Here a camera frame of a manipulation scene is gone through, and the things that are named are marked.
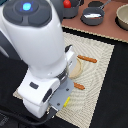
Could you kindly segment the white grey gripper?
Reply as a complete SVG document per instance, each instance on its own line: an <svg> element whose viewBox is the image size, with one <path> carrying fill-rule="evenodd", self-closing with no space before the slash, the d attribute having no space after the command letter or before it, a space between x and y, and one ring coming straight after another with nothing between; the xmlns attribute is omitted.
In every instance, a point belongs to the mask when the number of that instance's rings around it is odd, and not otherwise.
<svg viewBox="0 0 128 128"><path fill-rule="evenodd" d="M41 118L49 106L50 97L68 79L77 59L73 46L69 45L62 51L62 55L48 53L38 60L40 68L29 66L18 93L27 110Z"/></svg>

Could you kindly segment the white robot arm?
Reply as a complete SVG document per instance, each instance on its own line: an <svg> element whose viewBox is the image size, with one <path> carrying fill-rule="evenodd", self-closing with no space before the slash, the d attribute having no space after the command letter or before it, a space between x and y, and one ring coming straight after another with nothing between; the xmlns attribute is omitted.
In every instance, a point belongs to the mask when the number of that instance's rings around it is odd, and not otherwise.
<svg viewBox="0 0 128 128"><path fill-rule="evenodd" d="M77 59L64 43L63 0L7 0L0 5L0 52L28 65L18 87L23 104L41 118L60 110L73 89Z"/></svg>

